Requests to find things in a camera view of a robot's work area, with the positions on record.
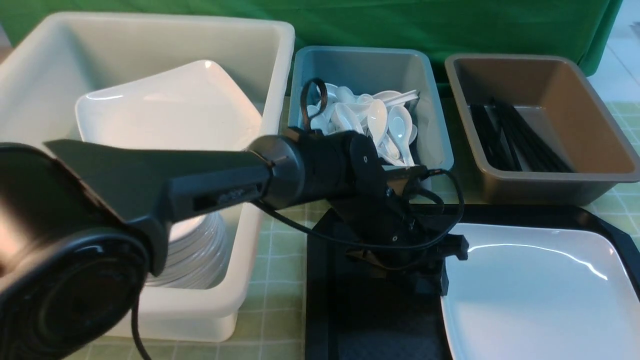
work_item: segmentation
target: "white plate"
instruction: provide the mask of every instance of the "white plate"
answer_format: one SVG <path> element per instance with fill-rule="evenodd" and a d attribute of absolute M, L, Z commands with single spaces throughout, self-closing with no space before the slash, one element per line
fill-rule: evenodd
<path fill-rule="evenodd" d="M 128 149 L 244 149 L 260 131 L 262 117 L 217 63 L 200 60 L 148 78 L 92 92 L 76 103 L 86 142 Z M 170 241 L 204 220 L 173 225 Z"/>
<path fill-rule="evenodd" d="M 193 244 L 182 249 L 180 254 L 170 253 L 162 274 L 149 277 L 147 286 L 198 288 L 201 282 L 217 274 L 216 266 L 222 265 L 218 259 L 228 252 L 227 232 L 222 221 L 219 213 L 207 215 L 204 223 L 186 240 L 194 238 Z"/>
<path fill-rule="evenodd" d="M 442 312 L 454 360 L 633 359 L 640 302 L 613 246 L 585 231 L 460 224 Z"/>

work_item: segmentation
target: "brown plastic bin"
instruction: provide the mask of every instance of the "brown plastic bin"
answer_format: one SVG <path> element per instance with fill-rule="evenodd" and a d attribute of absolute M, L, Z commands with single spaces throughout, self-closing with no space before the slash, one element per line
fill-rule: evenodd
<path fill-rule="evenodd" d="M 503 204 L 585 205 L 640 181 L 640 158 L 578 66 L 555 56 L 457 54 L 445 63 L 483 198 Z M 511 103 L 575 173 L 511 172 L 487 161 L 469 106 Z"/>

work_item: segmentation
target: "green tablecloth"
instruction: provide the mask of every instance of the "green tablecloth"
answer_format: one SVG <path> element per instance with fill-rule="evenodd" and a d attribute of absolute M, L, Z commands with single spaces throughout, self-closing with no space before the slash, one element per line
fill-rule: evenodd
<path fill-rule="evenodd" d="M 13 44 L 59 11 L 154 12 L 275 19 L 291 23 L 296 47 L 417 49 L 447 82 L 452 53 L 564 56 L 591 75 L 622 0 L 0 0 Z"/>

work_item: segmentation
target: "white plastic bin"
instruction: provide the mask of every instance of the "white plastic bin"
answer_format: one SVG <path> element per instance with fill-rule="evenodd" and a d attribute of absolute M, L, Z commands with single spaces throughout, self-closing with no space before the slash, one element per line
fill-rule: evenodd
<path fill-rule="evenodd" d="M 46 140 L 79 139 L 74 105 L 81 95 L 203 59 L 219 63 L 256 105 L 262 114 L 260 133 L 276 133 L 294 39 L 290 24 L 268 20 L 52 15 L 0 65 L 0 142 L 43 149 Z M 228 238 L 234 239 L 225 277 L 209 290 L 145 288 L 143 337 L 224 341 L 233 333 L 253 270 L 262 213 L 248 204 L 221 213 Z M 131 336 L 129 321 L 108 334 Z"/>

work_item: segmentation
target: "spoon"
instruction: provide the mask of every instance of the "spoon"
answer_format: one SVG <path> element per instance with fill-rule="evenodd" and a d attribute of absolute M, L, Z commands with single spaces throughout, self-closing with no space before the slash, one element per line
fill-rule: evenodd
<path fill-rule="evenodd" d="M 382 100 L 373 100 L 367 111 L 367 127 L 371 132 L 373 144 L 378 147 L 388 130 L 387 108 Z"/>
<path fill-rule="evenodd" d="M 327 119 L 331 118 L 331 116 L 333 115 L 333 111 L 335 110 L 336 104 L 337 102 L 329 99 L 329 102 L 327 103 L 326 108 L 324 109 L 324 112 L 323 112 L 324 117 L 326 117 Z"/>
<path fill-rule="evenodd" d="M 389 111 L 388 119 L 389 135 L 400 150 L 404 164 L 409 167 L 414 166 L 409 150 L 409 137 L 413 125 L 409 111 L 404 106 L 396 105 Z"/>
<path fill-rule="evenodd" d="M 353 95 L 351 89 L 346 86 L 339 86 L 335 90 L 335 96 L 338 99 L 338 102 L 356 102 L 356 97 Z"/>
<path fill-rule="evenodd" d="M 367 132 L 367 130 L 369 130 L 369 125 L 367 124 L 367 117 L 363 117 L 362 119 L 360 119 L 360 125 L 362 125 L 362 129 L 364 129 L 366 135 L 371 135 L 370 133 Z"/>
<path fill-rule="evenodd" d="M 380 99 L 382 101 L 387 101 L 389 99 L 393 99 L 399 95 L 402 95 L 401 92 L 399 91 L 395 91 L 395 90 L 385 90 L 385 91 L 381 91 L 377 94 L 372 95 L 372 97 L 374 99 Z"/>
<path fill-rule="evenodd" d="M 418 99 L 418 97 L 419 97 L 418 96 L 418 90 L 411 90 L 409 92 L 405 92 L 404 94 L 400 94 L 398 96 L 388 98 L 388 99 L 384 100 L 384 102 L 385 102 L 385 106 L 386 107 L 391 108 L 391 107 L 396 106 L 396 105 L 403 105 L 404 106 L 404 104 L 406 102 L 411 101 L 411 100 L 416 100 L 416 99 Z"/>
<path fill-rule="evenodd" d="M 378 147 L 378 155 L 383 158 L 387 163 L 398 167 L 405 166 L 402 160 L 400 160 L 400 152 L 397 147 L 391 142 L 388 135 L 385 135 L 382 140 L 382 144 Z"/>
<path fill-rule="evenodd" d="M 411 125 L 411 135 L 409 136 L 409 143 L 413 143 L 416 137 L 418 137 L 418 127 L 416 125 Z"/>
<path fill-rule="evenodd" d="M 327 131 L 329 132 L 329 135 L 330 135 L 330 134 L 333 134 L 333 133 L 335 133 L 335 132 L 337 132 L 337 131 L 338 131 L 338 130 L 335 128 L 335 125 L 333 124 L 333 122 L 331 122 L 331 121 L 329 121 L 329 124 L 327 125 L 327 127 L 326 127 L 326 128 L 327 128 Z"/>
<path fill-rule="evenodd" d="M 374 100 L 373 96 L 371 96 L 369 94 L 362 94 L 362 95 L 358 96 L 358 98 L 356 99 L 356 102 L 358 104 L 369 104 L 373 100 Z"/>
<path fill-rule="evenodd" d="M 309 117 L 315 115 L 320 109 L 315 105 L 307 106 L 307 113 Z M 322 134 L 329 134 L 329 120 L 324 116 L 324 114 L 318 114 L 314 118 L 311 119 L 311 128 L 314 130 L 322 131 Z"/>
<path fill-rule="evenodd" d="M 355 130 L 360 134 L 364 134 L 364 129 L 362 129 L 360 121 L 345 104 L 338 103 L 335 105 L 335 111 L 331 116 L 331 121 L 339 131 Z"/>
<path fill-rule="evenodd" d="M 367 112 L 369 111 L 370 104 L 358 104 L 356 102 L 351 102 L 349 104 L 345 104 L 358 118 L 358 121 L 362 123 L 364 119 L 367 118 Z"/>

